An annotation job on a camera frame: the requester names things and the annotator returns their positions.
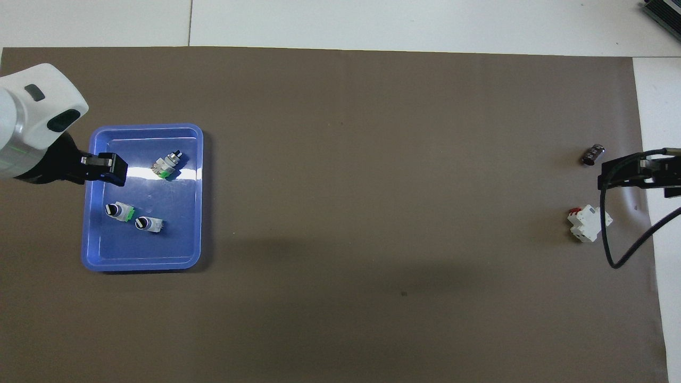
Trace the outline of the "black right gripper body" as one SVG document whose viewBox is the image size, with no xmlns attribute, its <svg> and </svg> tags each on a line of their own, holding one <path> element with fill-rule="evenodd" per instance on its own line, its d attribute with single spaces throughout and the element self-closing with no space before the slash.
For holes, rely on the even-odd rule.
<svg viewBox="0 0 681 383">
<path fill-rule="evenodd" d="M 661 188 L 665 198 L 680 197 L 680 151 L 665 151 L 663 157 L 645 159 L 650 171 L 650 182 L 646 188 Z"/>
</svg>

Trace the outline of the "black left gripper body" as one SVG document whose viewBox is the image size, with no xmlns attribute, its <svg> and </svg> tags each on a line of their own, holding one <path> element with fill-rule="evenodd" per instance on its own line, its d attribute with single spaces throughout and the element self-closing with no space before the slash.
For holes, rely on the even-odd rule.
<svg viewBox="0 0 681 383">
<path fill-rule="evenodd" d="M 15 177 L 28 184 L 50 184 L 54 181 L 68 181 L 80 185 L 81 179 L 73 172 L 81 164 L 82 152 L 78 150 L 70 133 L 62 134 L 49 146 L 44 157 L 25 173 Z"/>
</svg>

